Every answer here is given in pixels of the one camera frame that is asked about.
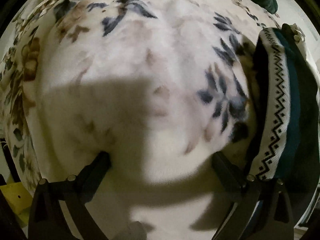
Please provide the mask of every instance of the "black zigzag trim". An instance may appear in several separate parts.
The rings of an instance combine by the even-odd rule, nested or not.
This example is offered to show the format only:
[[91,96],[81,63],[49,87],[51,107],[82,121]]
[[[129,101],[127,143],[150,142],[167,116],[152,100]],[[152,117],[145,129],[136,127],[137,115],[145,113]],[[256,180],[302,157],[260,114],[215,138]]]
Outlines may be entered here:
[[277,101],[277,111],[274,113],[276,119],[273,121],[274,123],[274,127],[272,128],[272,133],[273,133],[273,141],[271,142],[271,144],[268,145],[269,148],[269,152],[270,154],[268,155],[268,157],[266,157],[265,159],[263,159],[261,162],[263,164],[262,167],[260,167],[260,169],[262,168],[262,172],[260,172],[259,174],[257,174],[257,176],[259,176],[260,179],[265,179],[266,176],[264,176],[265,173],[270,171],[270,168],[268,166],[268,162],[270,162],[270,159],[272,159],[276,153],[274,151],[274,149],[277,149],[278,146],[278,142],[280,141],[280,138],[278,136],[278,129],[284,124],[284,122],[282,121],[282,117],[284,117],[284,114],[282,113],[282,111],[285,109],[284,105],[282,104],[282,97],[284,96],[284,91],[282,90],[282,83],[284,82],[284,79],[282,78],[283,74],[283,68],[281,67],[282,64],[280,63],[281,61],[281,57],[280,57],[280,50],[279,50],[279,45],[276,42],[276,40],[272,37],[271,33],[269,32],[268,29],[263,30],[263,32],[265,33],[265,36],[268,40],[268,42],[271,44],[271,48],[273,49],[273,57],[274,57],[274,61],[275,61],[275,70],[276,72],[276,81],[277,81],[277,85],[276,87],[278,88],[278,90],[276,91],[277,93],[277,97],[276,97],[276,101]]

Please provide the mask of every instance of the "screw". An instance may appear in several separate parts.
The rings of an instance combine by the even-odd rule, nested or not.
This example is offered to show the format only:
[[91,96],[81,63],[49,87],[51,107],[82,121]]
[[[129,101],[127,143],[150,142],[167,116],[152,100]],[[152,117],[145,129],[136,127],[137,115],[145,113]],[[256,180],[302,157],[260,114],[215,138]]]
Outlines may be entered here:
[[41,180],[39,181],[39,184],[40,184],[40,185],[44,185],[44,184],[46,184],[46,182],[47,182],[46,179],[41,179]]
[[253,175],[251,175],[251,174],[249,174],[249,175],[247,176],[247,180],[248,180],[248,181],[253,182],[255,179],[256,179],[256,177],[253,176]]
[[74,181],[76,179],[76,175],[70,175],[67,180],[68,181]]

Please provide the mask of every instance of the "black clamp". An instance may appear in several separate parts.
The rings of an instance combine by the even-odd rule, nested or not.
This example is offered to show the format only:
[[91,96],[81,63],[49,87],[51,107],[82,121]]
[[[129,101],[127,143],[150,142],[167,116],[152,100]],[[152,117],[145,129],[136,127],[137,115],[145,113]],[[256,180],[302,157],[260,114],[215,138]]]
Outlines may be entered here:
[[33,198],[28,234],[31,240],[78,240],[70,232],[59,200],[66,202],[71,217],[84,240],[108,240],[84,206],[93,198],[111,167],[109,154],[101,152],[78,176],[49,183],[41,179]]
[[280,179],[259,181],[217,152],[212,167],[233,202],[228,216],[212,240],[292,240],[293,215]]

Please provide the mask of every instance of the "yellow surface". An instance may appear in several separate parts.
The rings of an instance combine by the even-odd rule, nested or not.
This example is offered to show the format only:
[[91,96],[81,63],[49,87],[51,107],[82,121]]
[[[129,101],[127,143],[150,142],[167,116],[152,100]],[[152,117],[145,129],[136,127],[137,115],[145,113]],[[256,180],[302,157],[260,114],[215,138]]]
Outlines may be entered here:
[[21,182],[0,186],[0,190],[13,213],[17,215],[19,224],[21,226],[27,225],[29,210],[32,204],[32,196],[30,193],[23,187]]

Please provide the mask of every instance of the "white fleece blanket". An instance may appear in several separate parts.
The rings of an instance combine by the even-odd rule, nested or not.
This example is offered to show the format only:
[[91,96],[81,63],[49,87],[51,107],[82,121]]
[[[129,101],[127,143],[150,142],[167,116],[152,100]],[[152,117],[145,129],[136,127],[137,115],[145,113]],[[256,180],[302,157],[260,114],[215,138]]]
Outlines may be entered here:
[[229,200],[210,156],[245,164],[274,18],[250,0],[44,0],[14,20],[0,114],[24,186],[106,151],[87,208],[108,238],[137,220],[150,240],[211,239]]

